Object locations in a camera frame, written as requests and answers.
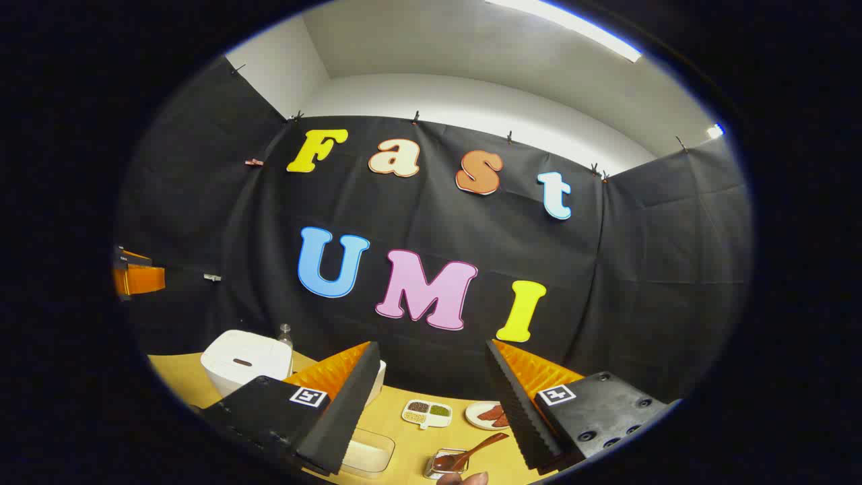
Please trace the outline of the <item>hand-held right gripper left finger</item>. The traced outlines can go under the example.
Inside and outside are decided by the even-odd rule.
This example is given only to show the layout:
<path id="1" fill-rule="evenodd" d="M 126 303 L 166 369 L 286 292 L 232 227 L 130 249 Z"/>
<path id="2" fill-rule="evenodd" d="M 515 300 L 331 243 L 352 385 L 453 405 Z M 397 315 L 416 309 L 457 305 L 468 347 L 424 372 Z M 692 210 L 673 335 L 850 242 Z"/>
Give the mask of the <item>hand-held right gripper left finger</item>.
<path id="1" fill-rule="evenodd" d="M 374 341 L 288 377 L 255 377 L 198 411 L 223 439 L 284 472 L 336 475 L 380 368 Z"/>

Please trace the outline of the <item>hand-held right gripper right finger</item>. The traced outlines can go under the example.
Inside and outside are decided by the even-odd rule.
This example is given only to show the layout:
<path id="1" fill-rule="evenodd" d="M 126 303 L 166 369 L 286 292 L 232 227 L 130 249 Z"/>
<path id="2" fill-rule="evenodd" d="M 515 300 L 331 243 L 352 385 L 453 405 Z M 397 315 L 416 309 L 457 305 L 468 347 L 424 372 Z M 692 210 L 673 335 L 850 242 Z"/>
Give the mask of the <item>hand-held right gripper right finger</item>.
<path id="1" fill-rule="evenodd" d="M 607 457 L 674 411 L 613 373 L 580 375 L 496 339 L 486 362 L 526 466 L 566 472 Z"/>

